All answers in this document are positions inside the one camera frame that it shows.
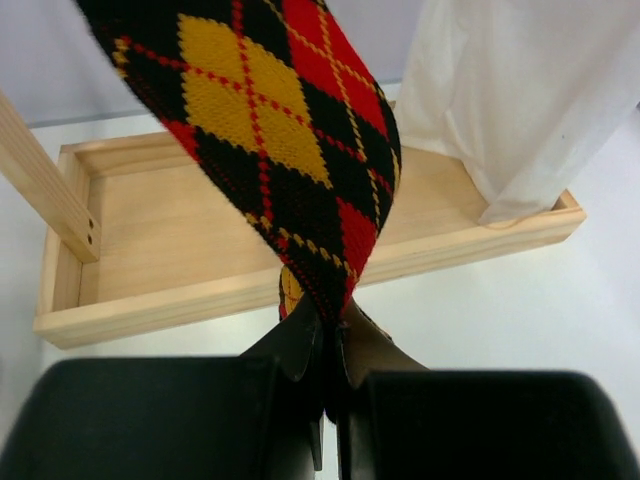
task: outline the gray wall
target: gray wall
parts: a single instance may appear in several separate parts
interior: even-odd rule
[[[422,0],[328,3],[376,78],[400,79]],[[0,1],[0,88],[30,124],[142,109],[99,54],[71,0]]]

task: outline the wooden tray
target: wooden tray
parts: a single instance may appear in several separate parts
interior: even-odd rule
[[[550,212],[479,226],[487,205],[459,161],[405,149],[403,162],[361,284],[560,242],[585,218],[565,192]],[[81,228],[70,235],[39,209],[54,224],[34,329],[49,342],[69,348],[277,302],[279,260],[169,133],[65,146],[58,168],[86,215],[72,216]]]

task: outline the argyle sock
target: argyle sock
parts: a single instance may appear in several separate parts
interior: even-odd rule
[[[400,145],[324,2],[77,3],[133,93],[280,257],[289,293],[337,322],[389,214]]]

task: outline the wooden box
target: wooden box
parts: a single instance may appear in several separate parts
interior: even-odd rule
[[[5,155],[19,157],[27,133],[14,135],[13,150],[0,138]],[[79,204],[59,207],[71,209],[73,235],[56,225],[59,211],[42,211],[33,183],[3,168],[53,224],[34,325],[49,342],[75,347],[277,302],[279,260],[169,133],[65,146],[58,168]],[[49,200],[64,187],[40,184]],[[361,285],[560,242],[585,218],[569,192],[550,212],[479,226],[486,206],[459,161],[405,149],[399,194]]]

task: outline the wooden frame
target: wooden frame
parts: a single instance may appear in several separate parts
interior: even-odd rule
[[[406,149],[398,198],[361,284],[562,241],[585,214],[485,226],[461,163]],[[47,233],[35,331],[60,348],[272,305],[280,262],[169,133],[63,147],[62,177],[102,227],[97,262]]]

